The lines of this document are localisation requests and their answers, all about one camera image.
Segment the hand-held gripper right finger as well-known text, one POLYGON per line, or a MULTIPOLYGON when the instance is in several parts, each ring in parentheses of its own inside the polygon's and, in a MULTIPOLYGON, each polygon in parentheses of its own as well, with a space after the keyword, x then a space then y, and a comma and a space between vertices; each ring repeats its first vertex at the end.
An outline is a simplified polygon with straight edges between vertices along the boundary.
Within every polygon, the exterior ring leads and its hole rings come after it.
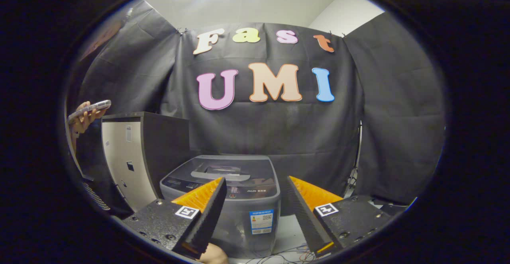
POLYGON ((343 198, 296 177, 287 179, 291 208, 316 257, 368 240, 393 219, 369 203, 367 197, 343 198))

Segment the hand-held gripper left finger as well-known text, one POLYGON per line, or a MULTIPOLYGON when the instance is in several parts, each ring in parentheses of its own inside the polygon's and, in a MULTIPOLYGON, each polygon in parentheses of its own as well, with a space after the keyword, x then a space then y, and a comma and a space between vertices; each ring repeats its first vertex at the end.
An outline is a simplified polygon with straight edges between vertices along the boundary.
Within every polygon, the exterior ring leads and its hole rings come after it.
POLYGON ((212 238, 226 198, 224 177, 173 200, 157 199, 123 220, 156 250, 176 258, 199 258, 212 238))

